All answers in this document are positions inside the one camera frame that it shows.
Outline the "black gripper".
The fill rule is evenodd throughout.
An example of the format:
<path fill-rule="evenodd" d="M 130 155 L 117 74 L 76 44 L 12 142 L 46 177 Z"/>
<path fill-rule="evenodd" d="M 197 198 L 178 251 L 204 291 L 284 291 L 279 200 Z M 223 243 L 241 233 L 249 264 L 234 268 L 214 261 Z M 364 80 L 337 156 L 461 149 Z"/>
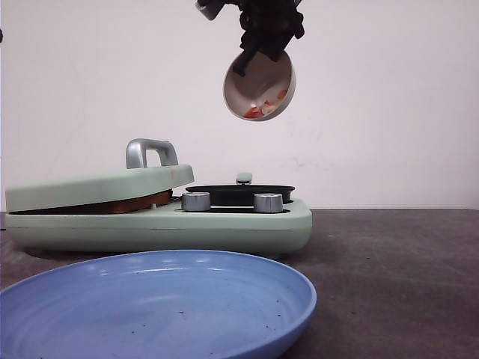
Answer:
<path fill-rule="evenodd" d="M 242 52 L 232 63 L 232 71 L 245 77 L 246 68 L 259 52 L 278 61 L 289 42 L 304 36 L 304 16 L 297 10 L 298 1 L 224 1 L 236 6 L 244 31 L 239 47 Z"/>

